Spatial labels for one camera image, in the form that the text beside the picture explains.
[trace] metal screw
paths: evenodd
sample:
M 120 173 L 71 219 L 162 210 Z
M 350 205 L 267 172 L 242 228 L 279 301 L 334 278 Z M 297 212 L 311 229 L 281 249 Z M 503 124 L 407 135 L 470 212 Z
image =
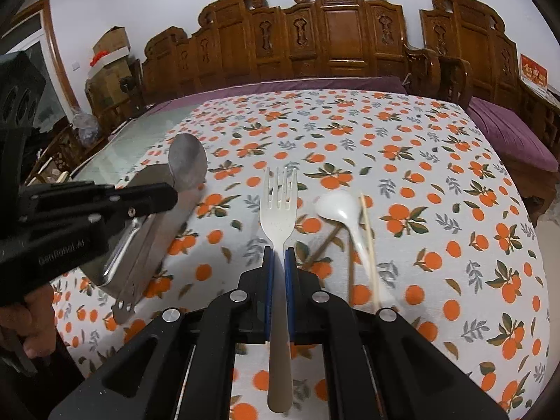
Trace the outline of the metal screw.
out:
M 330 299 L 330 296 L 324 290 L 318 290 L 317 292 L 313 293 L 312 299 L 316 303 L 327 303 Z
M 230 300 L 232 302 L 236 302 L 236 303 L 240 303 L 243 302 L 247 299 L 247 292 L 245 292 L 244 290 L 234 290 L 231 294 L 230 294 Z
M 397 313 L 391 308 L 383 308 L 379 311 L 379 318 L 385 322 L 393 322 L 397 318 Z
M 102 216 L 99 213 L 92 213 L 87 217 L 88 221 L 91 222 L 92 224 L 96 223 L 101 218 L 102 218 Z
M 170 310 L 165 310 L 161 315 L 164 321 L 166 322 L 175 322 L 178 318 L 181 317 L 181 312 L 172 308 Z

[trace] finger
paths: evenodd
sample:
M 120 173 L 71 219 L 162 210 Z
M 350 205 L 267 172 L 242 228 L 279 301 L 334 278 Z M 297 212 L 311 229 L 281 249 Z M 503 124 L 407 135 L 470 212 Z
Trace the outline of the finger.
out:
M 51 285 L 42 286 L 25 297 L 32 317 L 33 334 L 54 326 L 52 289 Z
M 35 335 L 30 335 L 23 342 L 23 350 L 29 358 L 46 357 L 54 352 L 57 345 L 57 329 L 52 323 L 51 327 L 41 330 Z
M 33 332 L 32 314 L 22 304 L 0 307 L 0 326 L 15 330 L 20 336 Z

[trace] clear plastic bag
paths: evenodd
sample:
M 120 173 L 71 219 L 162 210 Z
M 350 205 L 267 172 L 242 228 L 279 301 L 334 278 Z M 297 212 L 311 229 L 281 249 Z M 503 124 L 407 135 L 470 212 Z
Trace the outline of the clear plastic bag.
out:
M 101 134 L 99 122 L 92 114 L 85 113 L 82 109 L 73 107 L 72 112 L 72 126 L 78 128 L 79 141 L 84 147 L 92 146 Z

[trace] floral tablecloth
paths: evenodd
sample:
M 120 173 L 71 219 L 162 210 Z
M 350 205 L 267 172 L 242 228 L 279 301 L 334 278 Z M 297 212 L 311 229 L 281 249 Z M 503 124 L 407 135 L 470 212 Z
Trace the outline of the floral tablecloth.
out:
M 453 363 L 522 417 L 543 388 L 548 294 L 536 236 L 494 150 L 456 105 L 366 91 L 264 93 L 208 101 L 165 134 L 119 185 L 166 162 L 178 133 L 204 144 L 203 201 L 169 248 L 136 316 L 118 327 L 113 299 L 78 269 L 54 283 L 58 329 L 87 375 L 158 312 L 203 308 L 261 263 L 263 168 L 298 169 L 299 199 L 288 244 L 306 261 L 331 230 L 315 214 L 322 193 L 367 194 L 380 276 L 399 312 Z M 310 270 L 347 298 L 345 231 Z M 371 310 L 357 265 L 353 302 Z M 268 349 L 239 346 L 234 420 L 276 418 L 267 408 Z M 292 348 L 295 401 L 284 416 L 327 419 L 320 346 Z

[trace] white plastic fork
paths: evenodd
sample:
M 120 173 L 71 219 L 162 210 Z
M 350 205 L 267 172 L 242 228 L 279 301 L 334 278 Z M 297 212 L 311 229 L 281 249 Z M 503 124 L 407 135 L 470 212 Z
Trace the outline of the white plastic fork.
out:
M 292 358 L 289 349 L 288 310 L 284 278 L 284 244 L 296 224 L 298 208 L 298 178 L 292 170 L 288 187 L 288 169 L 284 169 L 282 196 L 278 201 L 278 168 L 269 201 L 270 170 L 264 172 L 264 189 L 260 199 L 260 225 L 274 247 L 274 282 L 272 288 L 272 314 L 270 355 L 268 360 L 268 408 L 273 412 L 287 412 L 292 407 Z

